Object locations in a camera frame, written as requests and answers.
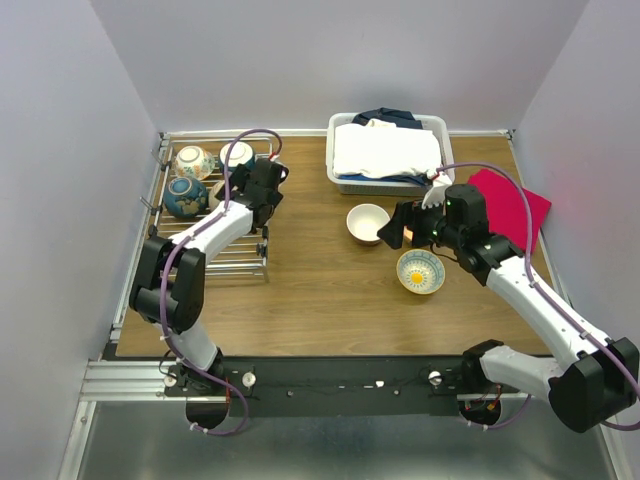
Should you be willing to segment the teal white bowl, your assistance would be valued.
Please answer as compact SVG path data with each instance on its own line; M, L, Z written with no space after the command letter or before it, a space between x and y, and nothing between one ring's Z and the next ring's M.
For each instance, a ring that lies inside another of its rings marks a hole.
M219 151L218 166L221 172L224 171L224 165L227 165L229 172L233 172L240 165L252 170L255 160L255 152L250 144L239 141L232 145L229 142Z

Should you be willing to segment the yellow dotted white bowl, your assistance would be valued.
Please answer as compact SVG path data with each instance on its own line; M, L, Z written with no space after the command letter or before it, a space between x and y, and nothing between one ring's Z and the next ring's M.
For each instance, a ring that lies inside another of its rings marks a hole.
M446 272L442 261L433 253L413 249L400 256L396 264L400 284L417 295L430 295L445 283Z

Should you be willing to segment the dark blue floral bowl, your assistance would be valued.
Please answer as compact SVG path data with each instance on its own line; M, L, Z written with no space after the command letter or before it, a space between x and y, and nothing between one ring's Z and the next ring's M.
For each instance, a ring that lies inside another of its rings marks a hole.
M208 191L197 179L176 177L165 187L163 199L166 210L172 216L189 219L206 210Z

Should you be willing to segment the white floral bowl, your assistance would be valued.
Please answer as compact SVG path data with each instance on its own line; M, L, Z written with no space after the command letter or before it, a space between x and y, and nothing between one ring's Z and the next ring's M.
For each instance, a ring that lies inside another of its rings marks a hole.
M214 156L197 145L183 147L175 157L174 170L178 177L203 181L216 170Z

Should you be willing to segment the beige flower pattern bowl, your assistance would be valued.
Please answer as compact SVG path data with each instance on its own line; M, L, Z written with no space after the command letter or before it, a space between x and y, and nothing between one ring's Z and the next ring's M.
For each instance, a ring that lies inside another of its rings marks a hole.
M413 241L413 231L405 227L403 230L403 238L407 244L411 244Z

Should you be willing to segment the red glossy bowl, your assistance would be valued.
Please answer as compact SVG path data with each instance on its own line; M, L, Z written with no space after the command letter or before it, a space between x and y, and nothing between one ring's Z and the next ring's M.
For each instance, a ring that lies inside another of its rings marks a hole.
M378 231L390 220L380 206L363 203L353 207L346 216L346 226L354 240L362 245L376 245L381 239Z

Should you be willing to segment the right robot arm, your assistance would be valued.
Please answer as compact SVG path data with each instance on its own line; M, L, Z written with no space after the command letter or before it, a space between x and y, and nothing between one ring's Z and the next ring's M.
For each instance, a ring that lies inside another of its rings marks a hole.
M505 300L549 349L548 358L488 340L463 354L460 379L480 392L503 384L545 400L574 432L606 424L639 397L639 350L581 317L533 271L507 237L491 232L484 196L473 185L448 187L441 203L400 202L378 236L393 249L410 230L415 247L445 246L460 267Z

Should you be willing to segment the plain beige bowl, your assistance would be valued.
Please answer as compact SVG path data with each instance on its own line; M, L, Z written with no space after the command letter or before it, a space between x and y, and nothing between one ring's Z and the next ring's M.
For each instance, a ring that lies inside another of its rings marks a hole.
M225 196L225 182L217 181L209 189L208 208L213 212L223 201Z

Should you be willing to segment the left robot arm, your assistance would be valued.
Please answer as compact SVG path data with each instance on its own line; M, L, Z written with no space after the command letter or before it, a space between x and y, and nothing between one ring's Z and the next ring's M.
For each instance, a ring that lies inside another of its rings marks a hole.
M162 340L188 366L188 384L201 395L214 393L222 380L220 349L200 320L206 267L235 240L268 223L288 176L287 167L268 159L251 169L239 166L210 214L179 234L155 235L143 244L129 307L160 329Z

